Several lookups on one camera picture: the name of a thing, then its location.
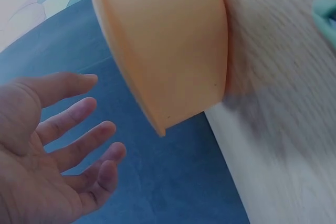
floor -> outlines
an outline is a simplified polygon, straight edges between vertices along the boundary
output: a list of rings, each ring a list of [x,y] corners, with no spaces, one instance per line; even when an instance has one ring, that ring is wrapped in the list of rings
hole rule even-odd
[[[0,84],[17,76],[64,70],[99,76],[99,84],[89,93],[97,99],[98,108],[47,150],[69,144],[103,120],[116,123],[115,137],[68,173],[83,170],[113,141],[128,148],[113,197],[100,211],[77,223],[249,223],[205,115],[169,129],[165,138],[157,136],[111,57],[91,0],[66,8],[0,53]],[[46,109],[42,119],[80,98]]]

palm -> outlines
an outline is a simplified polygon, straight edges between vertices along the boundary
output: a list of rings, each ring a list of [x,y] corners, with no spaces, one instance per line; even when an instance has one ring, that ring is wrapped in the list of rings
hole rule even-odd
[[[28,128],[39,121],[41,107],[45,106],[43,97],[35,101],[40,94],[35,97],[29,90],[27,92],[30,85],[25,84],[23,89],[15,86],[2,89],[2,94],[9,94],[7,97],[12,99],[13,95],[18,95],[24,102],[19,106],[16,104],[17,113],[8,113],[10,106],[2,111],[0,108],[0,120],[7,118],[12,124],[24,124],[27,128],[5,134],[5,139],[12,141],[0,138],[0,159],[3,161],[0,164],[0,196],[7,208],[0,220],[4,220],[1,223],[70,223],[97,210],[108,199],[116,186],[116,164],[124,157],[125,149],[122,144],[114,143],[82,174],[63,176],[62,172],[79,164],[113,135],[115,126],[103,122],[69,146],[46,153],[44,145],[85,119],[95,109],[96,102],[93,98],[83,99],[65,112],[35,125],[35,130],[29,133]],[[88,87],[75,94],[92,88],[90,83],[86,85]],[[4,100],[6,96],[1,96],[0,105]]]

blue surface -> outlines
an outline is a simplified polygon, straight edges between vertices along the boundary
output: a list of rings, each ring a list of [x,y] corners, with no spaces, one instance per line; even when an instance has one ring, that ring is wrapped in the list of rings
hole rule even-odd
[[[67,173],[82,171],[114,141],[123,142],[128,149],[113,197],[100,211],[77,223],[249,223],[205,115],[197,115],[159,138],[111,58],[90,0],[67,8],[0,54],[1,82],[63,70],[99,76],[99,84],[89,93],[98,107],[47,150],[69,144],[103,120],[116,123],[116,135]],[[43,119],[81,98],[47,108]]]

white surface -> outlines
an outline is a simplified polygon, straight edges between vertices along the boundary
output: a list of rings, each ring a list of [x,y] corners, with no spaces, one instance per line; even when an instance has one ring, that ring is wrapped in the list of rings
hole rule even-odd
[[[228,0],[230,77],[206,112],[252,224],[336,222],[336,55],[313,0]]]

fingernail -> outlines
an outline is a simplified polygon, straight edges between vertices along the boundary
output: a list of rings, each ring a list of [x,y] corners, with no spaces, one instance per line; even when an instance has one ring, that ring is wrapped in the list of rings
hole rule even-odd
[[[96,74],[93,74],[93,73],[84,74],[84,76],[88,80],[92,80],[92,81],[97,81],[98,80],[98,76]]]

